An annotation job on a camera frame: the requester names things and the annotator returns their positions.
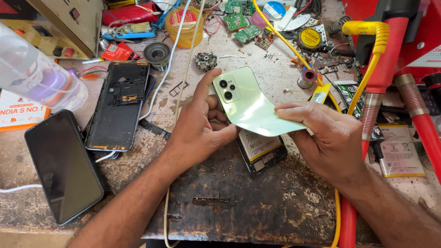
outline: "yellow cable handle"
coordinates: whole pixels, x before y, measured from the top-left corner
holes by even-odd
[[[343,33],[349,34],[371,34],[376,35],[374,49],[372,53],[374,56],[370,62],[370,65],[360,83],[354,98],[351,101],[351,105],[348,108],[348,115],[352,115],[355,110],[355,106],[360,99],[363,90],[366,88],[372,73],[380,60],[380,55],[386,51],[387,41],[389,40],[389,25],[382,22],[364,22],[364,21],[348,21],[343,25]]]
[[[309,64],[306,62],[306,60],[303,58],[303,56],[285,38],[283,38],[283,36],[271,25],[271,23],[262,14],[262,11],[260,11],[259,6],[256,3],[256,0],[252,0],[252,1],[254,4],[254,9],[257,11],[257,13],[259,13],[260,17],[262,17],[262,19],[265,21],[266,25],[268,25],[268,27],[277,35],[277,37],[279,37],[283,41],[283,43],[285,43],[291,49],[291,51],[294,52],[294,54],[300,59],[300,61],[303,63],[304,66],[306,66],[306,68],[311,69],[311,66],[309,66]],[[325,86],[323,81],[321,81],[319,78],[317,78],[317,81],[321,87]],[[335,100],[335,98],[331,92],[328,93],[328,96],[331,99],[331,101],[333,102],[337,111],[339,113],[341,113],[340,106],[338,105],[337,101]]]

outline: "finger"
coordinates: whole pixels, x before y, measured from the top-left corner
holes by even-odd
[[[208,109],[215,109],[218,105],[216,95],[209,95],[207,97]]]
[[[205,101],[208,97],[208,88],[213,82],[213,78],[222,73],[222,69],[216,68],[211,71],[205,73],[202,80],[196,86],[196,90],[194,91],[193,100],[196,101]]]
[[[313,108],[308,105],[292,109],[279,109],[277,115],[285,120],[303,122],[317,137],[322,134],[326,135],[330,130],[334,130],[336,126],[341,125],[320,108]]]
[[[334,120],[341,120],[341,118],[344,117],[343,114],[338,113],[337,111],[331,109],[330,107],[314,102],[314,101],[293,101],[293,102],[286,102],[283,104],[280,104],[279,106],[274,107],[274,111],[278,111],[279,109],[292,109],[292,108],[298,108],[298,107],[311,107],[315,109],[319,109],[323,111],[325,114],[333,118]]]
[[[225,125],[224,123],[219,123],[219,122],[215,122],[215,121],[209,121],[210,125],[211,125],[211,129],[213,131],[219,131],[222,130],[223,128],[226,128],[227,125]]]
[[[311,154],[317,154],[317,144],[306,129],[290,132],[288,135],[294,141],[302,157],[307,158]]]
[[[239,135],[240,128],[234,124],[230,124],[229,126],[210,133],[209,139],[213,142],[213,144],[217,147],[226,145],[231,141],[235,140]]]
[[[227,122],[227,117],[225,116],[225,114],[218,109],[209,110],[208,114],[207,114],[207,119],[208,120],[216,119],[216,120],[218,120],[220,122],[224,122],[224,123]]]

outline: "metal spring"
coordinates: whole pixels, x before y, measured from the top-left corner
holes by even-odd
[[[411,117],[429,113],[412,74],[407,73],[396,77],[395,84],[398,86],[398,90]]]
[[[372,131],[377,122],[378,110],[380,109],[382,93],[366,92],[364,99],[363,113],[360,121],[363,123],[362,139],[370,141],[372,139]]]
[[[329,35],[333,36],[341,31],[343,28],[343,24],[345,24],[347,21],[351,21],[352,17],[348,15],[342,16],[338,21],[334,22],[331,27],[329,28]]]

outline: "barcode label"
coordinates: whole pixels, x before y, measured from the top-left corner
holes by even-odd
[[[326,93],[325,92],[318,92],[315,93],[314,96],[312,97],[311,101],[316,101],[320,104],[323,103],[324,99],[326,97]]]
[[[117,49],[118,47],[117,46],[115,46],[115,45],[110,45],[109,46],[109,48],[107,48],[107,50],[109,50],[110,52],[115,52],[116,51],[116,49]]]

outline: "workbench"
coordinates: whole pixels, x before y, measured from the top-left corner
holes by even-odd
[[[337,0],[322,2],[322,21],[329,27],[344,14],[344,8]],[[216,26],[210,27],[209,31],[214,32]],[[162,41],[165,36],[166,34],[160,31],[157,38],[129,46],[142,55],[147,44]],[[337,45],[347,40],[340,38],[334,42]],[[165,43],[170,47],[173,45],[170,38],[167,38]],[[172,97],[169,91],[182,81],[188,51],[176,49],[170,73],[165,80],[167,85],[162,86],[153,102],[151,122],[170,132],[177,97]],[[240,44],[231,33],[221,27],[215,35],[205,37],[195,46],[192,57],[199,52],[245,57],[219,59],[217,67],[222,68],[223,72],[244,66],[251,67],[263,93],[275,105],[289,101],[307,101],[315,88],[303,90],[296,85],[300,72],[289,62],[295,56],[280,39],[276,39],[268,51],[265,51],[254,45],[254,41]],[[274,54],[273,59],[265,58],[266,54]],[[82,65],[78,60],[61,60],[60,65],[64,68],[75,67],[80,71],[97,64]],[[108,61],[99,65],[107,67]],[[337,78],[352,80],[353,74],[343,70],[347,69],[341,65],[338,73],[327,76],[332,81]],[[164,73],[153,69],[150,72],[157,78],[158,84]],[[89,90],[89,96],[84,106],[74,111],[81,128],[85,127],[92,116],[103,79],[106,77],[105,73],[99,75],[98,79],[83,80]],[[195,87],[203,75],[204,73],[191,63],[187,78],[190,85],[183,92],[182,105],[192,100]],[[344,109],[339,94],[333,88],[331,92]],[[148,111],[152,95],[150,94],[142,114]],[[24,140],[24,132],[25,130],[16,130],[0,133],[0,188],[40,183]],[[288,149],[288,157],[257,177],[252,177],[248,172],[235,142],[219,149],[206,161],[182,174],[171,185],[168,238],[330,246],[336,222],[334,189],[309,169],[292,140],[287,135],[282,137]],[[130,151],[122,153],[119,159],[108,159],[98,163],[100,172],[106,178],[110,195],[64,226],[55,224],[41,188],[0,194],[0,231],[76,233],[115,194],[122,191],[149,166],[165,143],[162,136],[156,136],[138,126],[135,143]],[[435,207],[441,205],[441,186],[433,172],[427,169],[425,172],[426,177],[392,178],[388,181],[432,216],[441,217],[441,208]],[[193,201],[199,197],[213,200]],[[164,238],[163,212],[164,200],[147,226],[143,238]],[[360,216],[357,219],[356,240],[364,246],[381,245]]]

